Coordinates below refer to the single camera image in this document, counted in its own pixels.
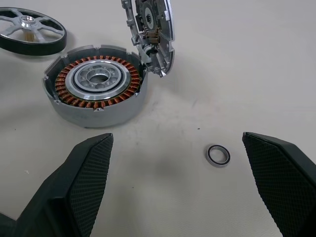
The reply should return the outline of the silver spoked rotor black rim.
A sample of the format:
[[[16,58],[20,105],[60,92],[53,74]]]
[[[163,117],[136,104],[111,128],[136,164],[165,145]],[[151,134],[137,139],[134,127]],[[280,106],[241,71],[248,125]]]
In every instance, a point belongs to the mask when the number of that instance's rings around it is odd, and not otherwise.
[[[43,13],[17,7],[0,7],[0,48],[30,56],[47,56],[61,52],[67,44],[65,27]]]

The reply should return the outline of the silver motor housing copper windings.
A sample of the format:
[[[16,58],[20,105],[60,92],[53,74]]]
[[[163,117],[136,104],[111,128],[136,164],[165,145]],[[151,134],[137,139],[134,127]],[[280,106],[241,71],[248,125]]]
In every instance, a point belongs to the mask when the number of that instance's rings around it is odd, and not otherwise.
[[[104,128],[141,112],[148,71],[140,57],[125,48],[87,45],[56,58],[42,82],[61,118],[84,128]]]

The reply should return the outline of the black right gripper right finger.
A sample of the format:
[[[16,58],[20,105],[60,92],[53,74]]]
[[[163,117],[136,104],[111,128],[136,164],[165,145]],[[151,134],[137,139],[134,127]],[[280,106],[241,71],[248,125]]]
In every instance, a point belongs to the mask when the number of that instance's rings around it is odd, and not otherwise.
[[[316,237],[316,164],[296,145],[244,132],[258,193],[283,237]]]

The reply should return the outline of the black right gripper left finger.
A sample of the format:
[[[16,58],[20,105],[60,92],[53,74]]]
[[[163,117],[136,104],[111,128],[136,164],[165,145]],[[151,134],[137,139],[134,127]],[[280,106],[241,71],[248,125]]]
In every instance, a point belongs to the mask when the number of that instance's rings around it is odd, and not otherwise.
[[[14,237],[90,237],[104,195],[113,135],[86,139],[41,184]]]

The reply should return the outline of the grey round object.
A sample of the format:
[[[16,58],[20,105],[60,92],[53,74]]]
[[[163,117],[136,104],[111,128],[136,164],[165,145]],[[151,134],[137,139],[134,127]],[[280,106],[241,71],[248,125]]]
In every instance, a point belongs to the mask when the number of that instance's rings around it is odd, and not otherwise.
[[[175,51],[170,0],[120,0],[131,41],[148,71],[164,77],[172,69]]]

